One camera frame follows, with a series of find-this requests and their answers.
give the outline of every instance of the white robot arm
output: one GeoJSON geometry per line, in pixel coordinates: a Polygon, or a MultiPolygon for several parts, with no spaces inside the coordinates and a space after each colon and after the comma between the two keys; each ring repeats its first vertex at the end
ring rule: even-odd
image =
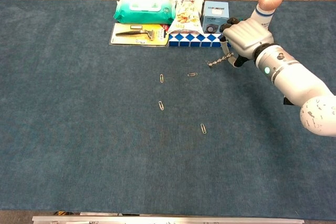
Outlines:
{"type": "Polygon", "coordinates": [[[238,58],[228,59],[234,67],[254,60],[285,97],[301,107],[300,119],[305,128],[317,135],[336,137],[336,97],[321,79],[274,44],[268,30],[249,18],[228,25],[223,35],[239,54],[238,58]]]}

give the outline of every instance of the green wet wipes pack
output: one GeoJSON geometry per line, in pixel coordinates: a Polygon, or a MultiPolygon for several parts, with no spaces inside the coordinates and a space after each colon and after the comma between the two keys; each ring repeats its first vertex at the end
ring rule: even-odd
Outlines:
{"type": "Polygon", "coordinates": [[[120,23],[168,24],[175,18],[172,0],[120,0],[114,18],[120,23]]]}

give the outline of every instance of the green led light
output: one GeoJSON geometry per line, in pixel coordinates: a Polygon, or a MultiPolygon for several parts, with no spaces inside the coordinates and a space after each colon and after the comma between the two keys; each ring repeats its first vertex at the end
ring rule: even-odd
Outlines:
{"type": "Polygon", "coordinates": [[[271,70],[269,69],[269,67],[265,67],[265,73],[266,73],[266,74],[269,74],[270,71],[271,71],[271,70]]]}

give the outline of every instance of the table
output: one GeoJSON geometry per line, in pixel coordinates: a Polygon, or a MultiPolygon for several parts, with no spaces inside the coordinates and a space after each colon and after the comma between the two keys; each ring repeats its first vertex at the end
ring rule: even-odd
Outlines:
{"type": "MultiPolygon", "coordinates": [[[[109,46],[115,7],[0,0],[0,209],[336,220],[334,138],[220,48],[109,46]]],[[[285,1],[269,27],[334,93],[335,20],[285,1]]]]}

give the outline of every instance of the blue and white checkered box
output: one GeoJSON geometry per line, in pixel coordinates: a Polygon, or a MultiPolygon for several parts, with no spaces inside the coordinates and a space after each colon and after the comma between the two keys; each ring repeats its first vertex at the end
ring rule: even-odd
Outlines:
{"type": "Polygon", "coordinates": [[[180,34],[170,33],[168,45],[170,47],[220,47],[221,34],[180,34]]]}

